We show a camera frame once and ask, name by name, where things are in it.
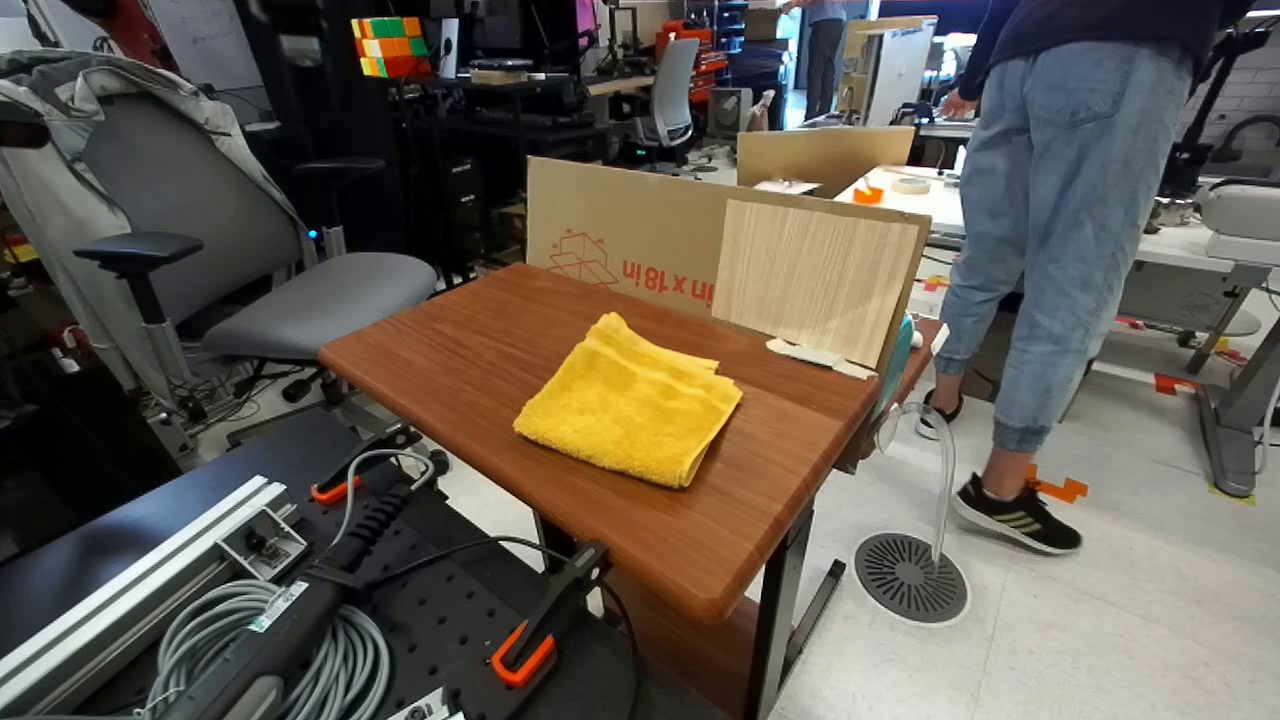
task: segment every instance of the grey cable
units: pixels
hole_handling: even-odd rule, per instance
[[[228,654],[248,624],[284,589],[263,581],[233,581],[188,604],[161,636],[158,682],[141,715],[158,715],[174,706],[210,663]],[[323,643],[307,674],[284,702],[290,720],[371,720],[393,686],[393,648],[371,616],[344,604],[329,624]]]

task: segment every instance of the sneaker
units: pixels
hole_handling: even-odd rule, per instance
[[[993,500],[983,479],[973,478],[956,500],[956,518],[970,526],[1029,545],[1033,552],[1055,558],[1080,547],[1080,533],[1047,518],[1040,491],[1029,485],[1017,500]]]
[[[927,408],[931,408],[931,392],[924,392],[924,399],[920,399],[916,438],[935,439],[931,411],[935,411],[945,426],[956,426],[956,415],[962,415],[962,408],[963,408],[963,398],[962,398],[962,405],[956,405],[951,411],[939,411],[939,408],[927,411]]]

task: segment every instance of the floor drain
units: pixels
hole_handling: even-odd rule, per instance
[[[916,536],[867,536],[857,547],[857,581],[877,604],[916,624],[956,620],[970,604],[962,570],[947,558],[931,563],[931,547]]]

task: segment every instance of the floor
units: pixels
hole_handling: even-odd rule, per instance
[[[1264,302],[1250,310],[1264,325],[1275,318]],[[1170,372],[1188,355],[1166,332],[1118,325],[1105,360],[1132,353],[1166,355]],[[945,552],[970,581],[962,620],[901,620],[846,577],[772,715],[1280,715],[1280,448],[1258,495],[1229,500],[1204,479],[1192,399],[1137,378],[1102,365],[1040,456],[1040,479],[1089,485],[1078,505],[1051,500],[1084,533],[1078,558],[1046,561],[947,519]],[[854,563],[877,533],[931,539],[939,454],[909,426],[857,478],[826,485],[804,598],[830,561]],[[956,479],[982,464],[989,427],[993,405],[963,405]],[[488,533],[533,533],[528,514],[474,470],[445,490]]]

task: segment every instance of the yellow towel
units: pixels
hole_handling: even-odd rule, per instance
[[[599,470],[688,490],[746,398],[715,368],[647,344],[608,314],[522,408],[518,434]]]

